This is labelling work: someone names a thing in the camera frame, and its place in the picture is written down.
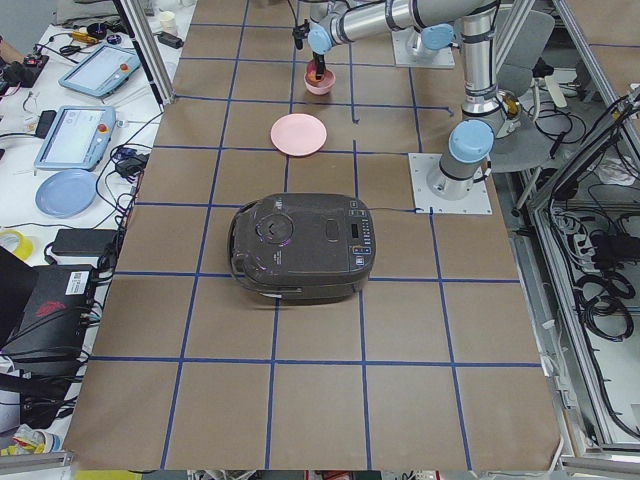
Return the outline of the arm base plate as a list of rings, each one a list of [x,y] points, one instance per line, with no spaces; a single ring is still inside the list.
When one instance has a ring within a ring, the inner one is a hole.
[[[441,154],[409,153],[414,209],[422,214],[491,215],[480,167],[467,180],[453,180],[440,168]]]
[[[414,29],[392,33],[395,65],[398,67],[453,69],[455,61],[451,49],[453,30],[429,28],[423,32]]]

